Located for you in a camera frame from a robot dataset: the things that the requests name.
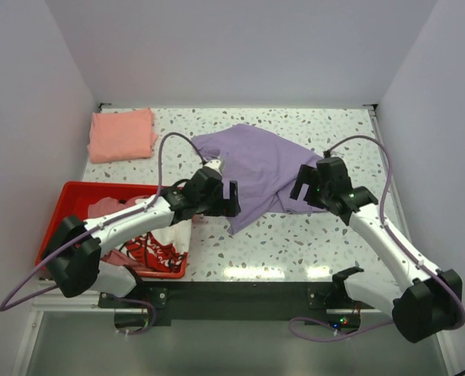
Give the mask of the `purple t shirt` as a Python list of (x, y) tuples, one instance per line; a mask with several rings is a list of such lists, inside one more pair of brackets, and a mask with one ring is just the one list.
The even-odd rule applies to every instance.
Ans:
[(290, 198), (300, 166), (314, 167), (322, 158), (313, 151), (273, 132), (244, 124), (195, 136), (192, 142), (205, 159), (220, 159), (224, 163), (225, 183), (238, 184), (241, 211), (229, 218), (229, 234), (239, 233), (268, 212), (320, 211), (300, 198)]

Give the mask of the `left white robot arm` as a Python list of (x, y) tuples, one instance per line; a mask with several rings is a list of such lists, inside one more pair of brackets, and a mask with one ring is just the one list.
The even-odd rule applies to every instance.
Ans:
[(85, 221), (74, 215), (64, 218), (51, 236), (41, 264), (66, 298), (91, 290), (135, 307), (143, 300), (141, 279), (126, 266), (104, 262), (104, 255), (142, 233), (173, 226), (194, 215), (234, 217), (240, 211), (238, 184), (225, 183), (221, 171), (207, 164), (182, 187), (160, 188), (131, 208)]

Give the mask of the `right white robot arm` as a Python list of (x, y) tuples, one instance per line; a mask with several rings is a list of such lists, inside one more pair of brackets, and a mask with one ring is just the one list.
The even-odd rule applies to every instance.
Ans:
[(327, 303), (347, 308), (361, 302), (378, 309), (412, 343), (464, 325), (460, 276), (452, 269), (441, 270), (409, 243), (369, 189), (352, 185), (341, 158), (323, 158), (314, 167), (301, 165), (290, 197), (298, 199), (302, 189), (307, 191), (303, 197), (307, 204), (339, 217), (374, 250), (394, 278), (392, 284), (380, 284), (361, 267), (344, 269), (332, 276)]

